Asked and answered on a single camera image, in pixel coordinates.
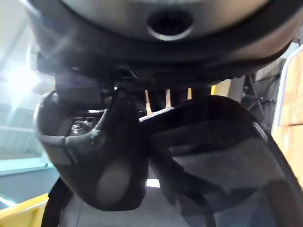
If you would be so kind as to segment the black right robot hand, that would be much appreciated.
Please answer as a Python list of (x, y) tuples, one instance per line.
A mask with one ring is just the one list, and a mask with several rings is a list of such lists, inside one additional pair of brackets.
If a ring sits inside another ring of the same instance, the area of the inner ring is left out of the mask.
[(37, 137), (68, 190), (102, 211), (138, 208), (148, 160), (168, 186), (204, 202), (220, 188), (186, 173), (202, 135), (236, 103), (187, 99), (279, 58), (303, 19), (300, 0), (26, 0), (55, 89), (35, 111)]

